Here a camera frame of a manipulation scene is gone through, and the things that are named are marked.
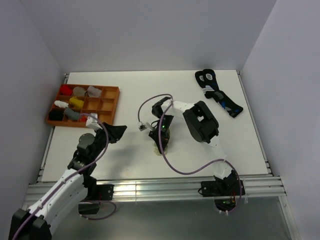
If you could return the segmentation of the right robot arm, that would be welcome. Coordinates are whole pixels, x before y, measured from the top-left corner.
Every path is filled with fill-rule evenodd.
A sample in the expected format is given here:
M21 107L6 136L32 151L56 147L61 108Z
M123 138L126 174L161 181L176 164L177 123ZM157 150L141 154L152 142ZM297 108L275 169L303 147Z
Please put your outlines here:
M203 101L185 103L167 96L152 106L151 113L158 118L158 123L149 132L149 136L154 140L159 153L171 170L179 175L189 176L213 167L216 189L220 194L229 194L234 186L237 186L239 191L243 190L237 170L225 157L212 159L200 168L189 172L179 171L166 157L164 148L170 139L169 128L174 117L184 120L190 135L197 143L204 146L210 157L216 152L223 153L219 143L219 123Z

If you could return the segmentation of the mauve sock with red stripe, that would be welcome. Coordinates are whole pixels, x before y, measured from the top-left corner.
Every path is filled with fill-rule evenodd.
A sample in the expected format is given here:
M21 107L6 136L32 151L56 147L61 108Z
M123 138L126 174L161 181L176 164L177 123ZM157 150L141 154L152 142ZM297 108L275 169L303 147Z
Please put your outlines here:
M102 90L90 85L87 88L87 95L91 98L100 98L102 94Z

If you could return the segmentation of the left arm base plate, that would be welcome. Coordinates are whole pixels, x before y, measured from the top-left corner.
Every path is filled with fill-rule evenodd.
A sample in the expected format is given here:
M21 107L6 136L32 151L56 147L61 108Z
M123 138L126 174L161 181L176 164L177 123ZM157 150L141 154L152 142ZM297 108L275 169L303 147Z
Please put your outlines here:
M113 199L113 193L113 184L98 184L88 188L88 193L85 199L89 201L111 201Z

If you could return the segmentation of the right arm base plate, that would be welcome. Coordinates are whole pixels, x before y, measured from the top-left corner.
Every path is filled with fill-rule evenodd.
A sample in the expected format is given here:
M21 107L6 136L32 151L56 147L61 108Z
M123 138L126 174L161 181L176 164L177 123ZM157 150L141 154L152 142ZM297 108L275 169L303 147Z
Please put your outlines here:
M226 181L202 181L200 183L200 188L198 192L203 197L231 197L235 196L244 196L246 194L243 181L240 181L241 189L239 186L239 182L236 181L232 184L227 184Z

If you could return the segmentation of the cream ankle sock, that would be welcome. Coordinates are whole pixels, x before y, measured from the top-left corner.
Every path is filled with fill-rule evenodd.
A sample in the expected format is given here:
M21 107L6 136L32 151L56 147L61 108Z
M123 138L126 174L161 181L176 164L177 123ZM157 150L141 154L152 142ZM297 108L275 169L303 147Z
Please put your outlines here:
M161 152L161 149L160 149L158 131L157 130L151 131L149 133L149 137L154 141L154 153L157 156L161 156L162 152ZM165 154L168 151L168 146L169 146L170 139L171 139L171 132L170 132L169 129L167 129L166 131L161 131L162 149L163 149Z

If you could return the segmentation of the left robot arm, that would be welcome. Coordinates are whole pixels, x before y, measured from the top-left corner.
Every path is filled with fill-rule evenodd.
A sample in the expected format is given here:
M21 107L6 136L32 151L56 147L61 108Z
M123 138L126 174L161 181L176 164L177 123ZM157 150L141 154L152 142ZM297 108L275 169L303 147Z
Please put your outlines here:
M94 133L82 134L61 178L28 209L12 216L10 240L50 240L61 221L81 201L97 204L97 180L91 176L109 144L117 143L127 126L105 122Z

